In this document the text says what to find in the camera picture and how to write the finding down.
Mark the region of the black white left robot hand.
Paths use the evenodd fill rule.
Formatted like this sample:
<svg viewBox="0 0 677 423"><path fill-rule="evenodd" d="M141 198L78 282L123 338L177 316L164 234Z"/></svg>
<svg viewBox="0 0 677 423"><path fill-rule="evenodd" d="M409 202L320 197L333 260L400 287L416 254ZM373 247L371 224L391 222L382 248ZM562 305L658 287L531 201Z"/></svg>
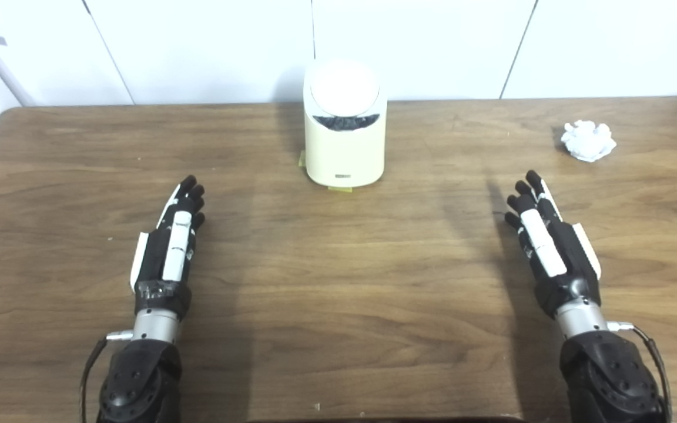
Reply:
<svg viewBox="0 0 677 423"><path fill-rule="evenodd" d="M140 233L130 271L136 315L166 310L182 320L190 311L188 279L197 233L205 222L204 193L195 176L185 177L167 199L155 229Z"/></svg>

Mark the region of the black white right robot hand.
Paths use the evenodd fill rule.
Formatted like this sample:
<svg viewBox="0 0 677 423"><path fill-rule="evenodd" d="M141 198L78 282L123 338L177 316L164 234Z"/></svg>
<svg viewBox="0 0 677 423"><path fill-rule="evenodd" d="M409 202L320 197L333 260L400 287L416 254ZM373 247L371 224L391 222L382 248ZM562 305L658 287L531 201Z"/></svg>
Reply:
<svg viewBox="0 0 677 423"><path fill-rule="evenodd" d="M534 170L515 184L505 214L535 279L534 294L545 315L556 318L572 301L600 306L596 254L580 224L562 219L546 181Z"/></svg>

